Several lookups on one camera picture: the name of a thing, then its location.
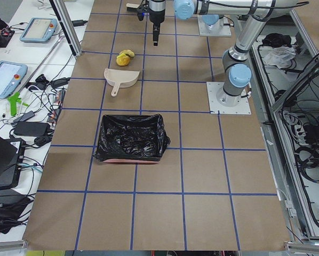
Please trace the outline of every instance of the power adapter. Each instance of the power adapter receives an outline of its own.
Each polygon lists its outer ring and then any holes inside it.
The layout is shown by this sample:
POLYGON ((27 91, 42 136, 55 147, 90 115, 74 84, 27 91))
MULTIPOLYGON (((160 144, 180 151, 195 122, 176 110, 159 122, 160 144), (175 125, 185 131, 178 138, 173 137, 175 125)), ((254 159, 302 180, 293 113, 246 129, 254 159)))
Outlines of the power adapter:
POLYGON ((49 143, 51 141, 52 141, 52 137, 51 136, 39 136, 39 137, 34 139, 34 143, 38 147, 42 147, 42 146, 46 145, 47 143, 49 143))
POLYGON ((87 20, 72 20, 73 27, 83 26, 87 23, 87 20))
POLYGON ((51 84, 51 87, 53 89, 56 89, 56 88, 59 88, 61 86, 68 84, 69 80, 70 80, 70 77, 63 77, 63 78, 51 81, 50 84, 51 84))
POLYGON ((50 132, 50 125, 48 123, 38 122, 18 122, 14 134, 18 136, 44 136, 50 132))

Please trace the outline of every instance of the black trash bag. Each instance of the black trash bag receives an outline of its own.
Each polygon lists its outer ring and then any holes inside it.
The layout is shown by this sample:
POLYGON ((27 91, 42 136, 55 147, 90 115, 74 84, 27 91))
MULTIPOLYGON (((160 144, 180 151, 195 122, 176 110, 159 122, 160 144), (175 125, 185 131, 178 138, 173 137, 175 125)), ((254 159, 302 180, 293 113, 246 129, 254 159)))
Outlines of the black trash bag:
POLYGON ((93 156, 99 161, 129 159, 159 162, 169 143, 160 114, 104 115, 98 147, 93 156))
POLYGON ((281 46, 291 47, 291 37, 289 35, 282 35, 278 33, 272 33, 267 35, 263 40, 262 44, 278 48, 281 46))

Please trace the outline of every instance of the beige dustpan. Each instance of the beige dustpan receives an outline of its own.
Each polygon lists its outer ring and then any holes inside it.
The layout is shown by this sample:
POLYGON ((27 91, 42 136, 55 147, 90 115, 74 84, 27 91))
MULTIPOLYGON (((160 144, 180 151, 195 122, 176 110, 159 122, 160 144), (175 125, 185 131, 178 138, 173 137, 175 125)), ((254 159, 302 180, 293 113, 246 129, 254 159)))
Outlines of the beige dustpan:
POLYGON ((106 68, 104 76, 107 83, 113 86, 111 95, 116 97, 119 88, 127 88, 134 85, 138 79, 139 71, 128 71, 106 68))

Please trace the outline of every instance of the yellow fruit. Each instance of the yellow fruit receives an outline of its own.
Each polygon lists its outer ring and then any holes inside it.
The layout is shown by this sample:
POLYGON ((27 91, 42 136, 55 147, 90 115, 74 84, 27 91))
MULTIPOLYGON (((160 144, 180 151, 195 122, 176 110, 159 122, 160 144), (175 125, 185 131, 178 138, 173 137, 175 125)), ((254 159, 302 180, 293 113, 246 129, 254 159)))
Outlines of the yellow fruit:
POLYGON ((134 57, 134 52, 127 49, 127 50, 123 50, 121 51, 119 54, 125 53, 126 55, 130 56, 130 57, 134 57))
POLYGON ((130 57, 125 53, 121 53, 117 56, 116 62, 119 66, 127 66, 130 63, 130 57))

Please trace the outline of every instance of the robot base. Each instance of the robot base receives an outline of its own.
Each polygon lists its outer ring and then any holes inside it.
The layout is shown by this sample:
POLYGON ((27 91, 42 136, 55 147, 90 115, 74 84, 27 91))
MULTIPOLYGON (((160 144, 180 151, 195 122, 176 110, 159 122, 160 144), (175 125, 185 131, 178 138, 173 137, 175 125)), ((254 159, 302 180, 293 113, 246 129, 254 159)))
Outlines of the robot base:
POLYGON ((217 99, 219 90, 224 83, 207 82, 209 109, 211 114, 250 115, 251 109, 247 98, 239 98, 239 103, 234 107, 227 107, 217 99))
MULTIPOLYGON (((228 23, 227 18, 223 18, 224 23, 228 23)), ((202 17, 199 15, 197 16, 198 22, 198 31, 200 32, 200 36, 220 36, 220 37, 231 37, 232 33, 230 32, 229 25, 222 25, 221 20, 215 23, 212 26, 208 26, 204 23, 202 17)))

